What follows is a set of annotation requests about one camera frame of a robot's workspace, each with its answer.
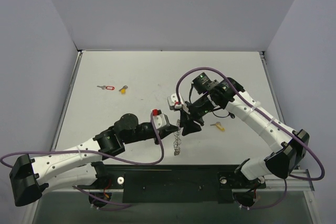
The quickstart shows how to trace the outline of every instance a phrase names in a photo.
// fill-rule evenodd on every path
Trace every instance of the white table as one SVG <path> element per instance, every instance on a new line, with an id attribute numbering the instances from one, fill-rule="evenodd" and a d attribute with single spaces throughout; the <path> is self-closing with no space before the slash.
<path id="1" fill-rule="evenodd" d="M 84 51 L 60 131 L 56 150 L 78 145 L 114 124 L 122 115 L 133 113 L 139 123 L 149 122 L 152 109 L 161 109 L 176 124 L 179 113 L 170 111 L 166 98 L 175 93 L 178 79 L 196 67 L 213 67 L 238 81 L 251 96 L 277 117 L 269 83 L 258 52 L 116 52 Z M 193 73 L 181 84 L 187 99 Z M 222 79 L 212 72 L 211 79 Z M 114 91 L 97 85 L 114 86 Z M 127 85 L 125 95 L 118 90 Z M 197 99 L 194 90 L 192 100 Z M 226 115 L 226 111 L 217 111 Z M 239 118 L 204 116 L 202 131 L 182 137 L 181 153 L 174 156 L 174 136 L 163 139 L 165 158 L 161 164 L 240 164 L 246 158 L 267 156 L 268 145 Z M 220 121 L 221 132 L 210 124 Z M 125 146 L 118 157 L 137 162 L 153 162 L 161 152 L 153 140 Z M 108 159 L 106 164 L 120 162 Z"/>

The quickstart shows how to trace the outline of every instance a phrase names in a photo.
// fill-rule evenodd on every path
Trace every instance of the white circular knob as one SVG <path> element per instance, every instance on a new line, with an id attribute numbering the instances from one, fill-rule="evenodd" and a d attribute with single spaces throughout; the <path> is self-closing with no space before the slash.
<path id="1" fill-rule="evenodd" d="M 118 179 L 117 179 L 117 182 L 118 182 L 118 184 L 119 185 L 122 185 L 122 184 L 124 184 L 124 178 L 123 177 L 119 177 Z"/>

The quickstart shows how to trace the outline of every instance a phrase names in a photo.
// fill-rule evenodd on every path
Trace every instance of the metal chain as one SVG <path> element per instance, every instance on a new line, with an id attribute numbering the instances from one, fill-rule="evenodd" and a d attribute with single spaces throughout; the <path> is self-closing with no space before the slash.
<path id="1" fill-rule="evenodd" d="M 174 156 L 177 156 L 181 152 L 180 144 L 181 144 L 181 128 L 180 128 L 180 121 L 177 120 L 176 126 L 178 127 L 178 131 L 174 132 L 175 141 L 174 141 Z"/>

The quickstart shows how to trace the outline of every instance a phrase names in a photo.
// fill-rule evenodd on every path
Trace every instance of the white panel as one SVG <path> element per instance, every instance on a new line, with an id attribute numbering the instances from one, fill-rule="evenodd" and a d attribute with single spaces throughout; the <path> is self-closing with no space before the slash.
<path id="1" fill-rule="evenodd" d="M 314 182 L 324 223 L 336 211 L 336 0 L 295 0 L 270 47 L 267 66 L 286 123 L 310 134 L 309 146 L 325 166 L 326 177 Z M 320 175 L 313 158 L 303 161 L 311 176 Z"/>
<path id="2" fill-rule="evenodd" d="M 0 0 L 0 156 L 50 148 L 77 51 L 51 0 Z M 10 163 L 16 157 L 7 160 Z M 21 223 L 0 165 L 0 223 Z"/>
<path id="3" fill-rule="evenodd" d="M 79 49 L 265 50 L 293 0 L 52 0 Z"/>
<path id="4" fill-rule="evenodd" d="M 57 150 L 63 150 L 99 134 L 126 113 L 134 113 L 139 122 L 149 122 L 151 109 L 162 109 L 176 124 L 178 112 L 170 111 L 167 97 L 184 73 L 208 66 L 222 71 L 241 83 L 269 113 L 276 108 L 257 52 L 96 52 L 82 56 L 69 107 L 61 130 Z M 211 79 L 218 78 L 207 73 Z M 180 93 L 187 99 L 194 73 L 181 84 Z M 97 85 L 115 86 L 114 91 Z M 127 85 L 125 95 L 118 90 Z M 226 115 L 226 111 L 217 111 Z M 268 145 L 239 118 L 204 117 L 206 126 L 199 133 L 182 137 L 181 153 L 174 156 L 174 137 L 164 138 L 162 164 L 240 164 L 248 157 L 271 153 Z M 215 126 L 222 123 L 225 132 Z M 153 162 L 160 157 L 160 147 L 153 140 L 128 144 L 119 155 L 138 162 Z M 105 163 L 119 163 L 106 160 Z"/>

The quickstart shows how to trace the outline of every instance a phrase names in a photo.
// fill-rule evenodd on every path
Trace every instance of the wall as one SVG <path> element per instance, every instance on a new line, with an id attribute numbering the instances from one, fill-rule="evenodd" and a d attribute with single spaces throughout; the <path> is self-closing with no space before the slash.
<path id="1" fill-rule="evenodd" d="M 51 0 L 0 6 L 0 156 L 47 150 L 77 51 Z M 0 223 L 18 224 L 25 208 L 15 207 L 8 174 L 0 165 Z"/>
<path id="2" fill-rule="evenodd" d="M 265 50 L 293 0 L 52 0 L 79 49 Z"/>
<path id="3" fill-rule="evenodd" d="M 295 0 L 266 51 L 286 122 L 310 133 L 309 145 L 325 165 L 325 179 L 314 183 L 325 223 L 336 219 L 335 13 L 336 0 Z M 304 167 L 320 173 L 309 155 Z"/>

